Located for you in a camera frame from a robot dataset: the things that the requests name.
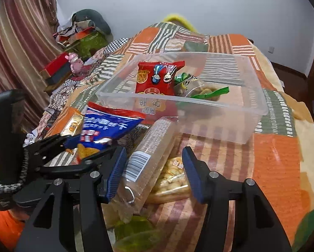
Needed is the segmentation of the blue biscuit bag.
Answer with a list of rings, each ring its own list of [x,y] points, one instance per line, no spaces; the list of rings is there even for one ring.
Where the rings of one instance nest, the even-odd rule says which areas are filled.
[[[106,108],[89,102],[82,121],[80,135],[69,138],[66,149],[77,149],[79,161],[108,148],[113,142],[125,136],[146,116],[137,111]]]

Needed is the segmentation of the clear cracker sleeve pack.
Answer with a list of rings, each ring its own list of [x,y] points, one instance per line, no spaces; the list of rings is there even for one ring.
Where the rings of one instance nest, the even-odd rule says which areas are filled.
[[[119,203],[129,214],[138,214],[152,191],[173,149],[177,123],[158,119],[129,157],[118,187]]]

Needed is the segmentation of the green jelly cup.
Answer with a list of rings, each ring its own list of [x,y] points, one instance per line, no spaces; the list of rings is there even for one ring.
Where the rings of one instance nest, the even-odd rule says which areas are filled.
[[[149,251],[162,239],[160,230],[142,216],[132,216],[127,224],[118,222],[114,227],[114,235],[114,251]]]

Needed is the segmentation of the orange rice cracker pack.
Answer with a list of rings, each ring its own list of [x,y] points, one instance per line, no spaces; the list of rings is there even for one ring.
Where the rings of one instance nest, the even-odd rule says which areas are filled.
[[[148,195],[146,204],[164,204],[189,198],[191,194],[190,184],[181,156],[167,160],[152,191]]]

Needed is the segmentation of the clear plastic storage bin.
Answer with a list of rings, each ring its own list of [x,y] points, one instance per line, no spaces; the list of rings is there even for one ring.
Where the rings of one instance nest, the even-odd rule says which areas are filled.
[[[178,71],[193,75],[211,88],[229,88],[217,100],[136,93],[140,62],[178,62]],[[134,56],[96,92],[101,105],[136,110],[144,124],[161,117],[177,121],[179,131],[201,137],[245,144],[269,113],[265,94],[248,57],[208,52],[169,52]]]

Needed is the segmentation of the small gold snack packet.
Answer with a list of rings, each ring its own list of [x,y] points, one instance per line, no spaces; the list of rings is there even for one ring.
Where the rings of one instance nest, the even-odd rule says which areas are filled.
[[[81,124],[84,117],[81,114],[74,113],[73,116],[68,120],[67,124],[61,131],[61,136],[71,135],[74,136],[78,134],[78,131],[81,130]]]

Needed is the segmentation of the checkered patchwork quilt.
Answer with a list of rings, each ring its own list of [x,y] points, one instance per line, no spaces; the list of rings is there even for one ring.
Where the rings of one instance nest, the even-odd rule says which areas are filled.
[[[98,50],[87,60],[85,74],[67,79],[52,93],[50,104],[43,112],[38,127],[26,135],[23,143],[24,147],[45,138],[47,132],[49,132],[49,129],[65,107],[69,97],[77,88],[92,85],[98,81],[106,81],[112,77],[119,60],[119,58],[114,56],[114,53],[128,41],[128,38],[121,38]]]

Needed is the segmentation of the patchwork orange striped blanket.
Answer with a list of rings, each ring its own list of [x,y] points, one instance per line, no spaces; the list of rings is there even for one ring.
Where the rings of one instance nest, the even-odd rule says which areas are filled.
[[[306,105],[286,94],[267,57],[240,34],[193,33],[170,22],[153,24],[118,49],[115,72],[135,55],[171,51],[208,51],[248,57],[263,88],[269,114],[246,144],[184,134],[174,155],[191,146],[199,159],[225,177],[253,177],[276,211],[293,251],[302,249],[314,232],[314,123]],[[49,130],[59,132],[67,116],[96,98],[103,81],[77,88]]]

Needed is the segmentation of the red gift box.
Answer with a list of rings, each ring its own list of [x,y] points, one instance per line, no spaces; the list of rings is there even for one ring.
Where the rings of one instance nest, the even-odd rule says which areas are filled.
[[[41,77],[47,85],[57,84],[64,76],[71,73],[70,63],[67,59],[68,53],[63,52],[57,56],[40,72]]]

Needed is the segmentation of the pink plush toy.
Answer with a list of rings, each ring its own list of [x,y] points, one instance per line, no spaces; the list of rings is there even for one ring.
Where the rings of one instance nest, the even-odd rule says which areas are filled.
[[[84,66],[84,62],[74,52],[71,52],[71,53],[65,55],[65,58],[66,58],[66,60],[68,60],[68,62],[70,64],[72,74],[75,76],[79,76],[81,69]]]

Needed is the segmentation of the red snack bag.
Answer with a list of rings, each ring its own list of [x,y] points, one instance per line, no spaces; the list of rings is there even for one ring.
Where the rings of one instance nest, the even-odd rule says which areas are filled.
[[[175,74],[184,66],[185,61],[139,62],[135,93],[173,96]]]

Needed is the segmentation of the green gift box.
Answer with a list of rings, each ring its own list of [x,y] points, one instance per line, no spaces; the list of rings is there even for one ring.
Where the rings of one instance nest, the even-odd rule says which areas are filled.
[[[98,50],[104,48],[108,45],[108,41],[104,34],[93,31],[87,36],[75,41],[68,48],[65,49],[65,52],[76,53],[79,58],[85,62],[91,58]]]

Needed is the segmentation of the striped red curtain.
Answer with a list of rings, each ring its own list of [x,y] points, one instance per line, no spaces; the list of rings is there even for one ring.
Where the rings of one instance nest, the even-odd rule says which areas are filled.
[[[41,71],[61,54],[58,25],[56,0],[0,0],[0,93],[25,92],[26,129],[38,126],[49,104]]]

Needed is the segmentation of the green wrapped snack pack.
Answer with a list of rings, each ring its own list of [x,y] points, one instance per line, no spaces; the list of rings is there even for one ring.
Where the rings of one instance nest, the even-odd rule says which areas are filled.
[[[229,87],[218,88],[188,73],[181,73],[174,78],[174,94],[179,97],[217,101],[221,95],[228,93]]]

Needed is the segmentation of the white wall socket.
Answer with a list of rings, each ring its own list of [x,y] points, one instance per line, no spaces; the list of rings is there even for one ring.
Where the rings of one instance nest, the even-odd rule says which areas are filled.
[[[269,47],[268,52],[273,54],[274,53],[274,47]]]

